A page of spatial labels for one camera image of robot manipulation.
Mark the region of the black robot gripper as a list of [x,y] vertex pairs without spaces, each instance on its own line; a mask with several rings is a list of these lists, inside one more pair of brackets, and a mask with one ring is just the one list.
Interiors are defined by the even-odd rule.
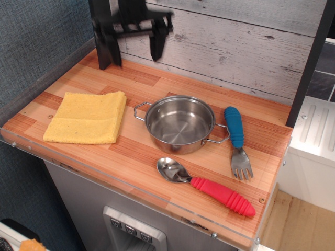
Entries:
[[171,11],[150,10],[145,1],[118,1],[111,10],[109,1],[93,1],[94,35],[102,38],[101,67],[122,66],[117,38],[149,35],[153,61],[163,54],[166,36],[173,31]]

